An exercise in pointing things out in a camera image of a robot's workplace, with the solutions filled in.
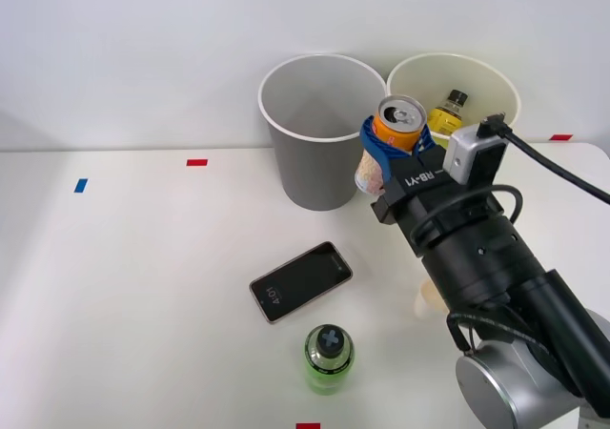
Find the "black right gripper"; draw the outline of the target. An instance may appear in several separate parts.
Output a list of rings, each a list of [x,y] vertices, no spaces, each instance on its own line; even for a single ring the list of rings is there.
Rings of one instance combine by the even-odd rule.
[[[483,151],[474,167],[475,180],[461,185],[442,169],[446,150],[436,146],[428,127],[422,128],[413,148],[412,132],[397,131],[385,118],[374,115],[364,121],[360,140],[364,151],[358,188],[382,189],[390,180],[372,204],[373,211],[379,222],[398,226],[417,257],[450,233],[503,213],[492,194],[473,195],[417,226],[439,205],[492,185],[504,157],[502,145]]]

